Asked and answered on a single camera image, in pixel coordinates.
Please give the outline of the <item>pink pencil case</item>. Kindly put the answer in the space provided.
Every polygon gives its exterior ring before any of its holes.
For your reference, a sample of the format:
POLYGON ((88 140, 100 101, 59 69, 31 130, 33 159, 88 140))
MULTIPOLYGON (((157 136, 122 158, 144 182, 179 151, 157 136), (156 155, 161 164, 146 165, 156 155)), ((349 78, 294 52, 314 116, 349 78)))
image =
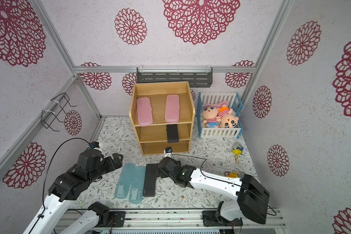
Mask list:
POLYGON ((179 109, 179 95, 168 95, 165 105, 165 121, 167 123, 177 123, 179 121, 179 109))
POLYGON ((148 97, 137 99, 137 118, 138 124, 141 127, 150 126, 153 124, 152 107, 148 97))

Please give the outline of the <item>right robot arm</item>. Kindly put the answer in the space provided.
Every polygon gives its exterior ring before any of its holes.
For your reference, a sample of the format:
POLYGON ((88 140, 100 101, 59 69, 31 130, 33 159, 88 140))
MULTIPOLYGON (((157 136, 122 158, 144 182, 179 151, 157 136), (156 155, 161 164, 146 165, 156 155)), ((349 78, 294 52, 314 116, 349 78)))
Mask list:
POLYGON ((252 175, 224 177, 195 166, 182 166, 170 157, 164 157, 158 169, 162 178, 169 177, 179 187, 208 190, 229 198, 230 201, 218 205, 215 218, 219 222, 244 216, 258 224, 266 223, 270 193, 252 175))

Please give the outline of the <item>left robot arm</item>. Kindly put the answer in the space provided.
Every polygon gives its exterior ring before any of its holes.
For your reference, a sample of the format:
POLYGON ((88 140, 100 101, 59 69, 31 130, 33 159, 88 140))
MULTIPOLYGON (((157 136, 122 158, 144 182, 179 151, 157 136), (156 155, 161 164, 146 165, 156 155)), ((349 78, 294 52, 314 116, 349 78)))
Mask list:
POLYGON ((99 148, 80 153, 77 163, 55 179, 43 205, 24 233, 50 234, 80 194, 103 175, 121 168, 123 158, 117 153, 105 157, 99 148))

